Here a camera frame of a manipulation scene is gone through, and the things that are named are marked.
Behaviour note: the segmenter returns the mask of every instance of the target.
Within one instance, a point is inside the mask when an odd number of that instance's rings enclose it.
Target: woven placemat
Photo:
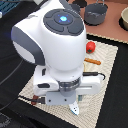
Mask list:
[[[109,77],[112,71],[114,60],[117,54],[118,47],[107,45],[104,43],[96,42],[95,52],[92,54],[86,54],[86,58],[95,59],[101,61],[101,65],[96,65],[88,62],[84,62],[86,72],[98,71],[103,73],[106,76],[106,79],[102,81],[101,91],[99,94],[95,95],[85,95],[83,100],[78,103],[80,114],[74,115],[68,105],[65,106],[47,106],[42,104],[37,104],[35,107],[53,114],[62,120],[65,120],[79,128],[95,128]],[[32,98],[33,97],[33,76],[20,92],[20,95]]]

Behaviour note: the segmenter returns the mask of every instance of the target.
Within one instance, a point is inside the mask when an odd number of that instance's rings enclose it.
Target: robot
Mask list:
[[[78,115],[76,96],[99,93],[105,76],[83,73],[86,28],[66,0],[46,1],[13,26],[11,38],[21,58],[37,65],[33,92],[43,97],[42,104],[69,105]]]

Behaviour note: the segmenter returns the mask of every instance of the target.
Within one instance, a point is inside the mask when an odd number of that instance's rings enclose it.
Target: table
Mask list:
[[[0,20],[0,81],[4,79],[21,61],[10,40],[11,27],[25,18],[35,8],[35,3],[22,2]],[[104,42],[118,47],[113,70],[109,79],[105,98],[96,128],[128,127],[128,45],[99,37],[87,35],[89,40]],[[0,104],[6,105],[15,98],[34,73],[35,66],[24,62],[20,69],[0,86]],[[51,128],[76,128],[51,114],[16,100],[8,109],[2,111],[9,115],[19,113]]]

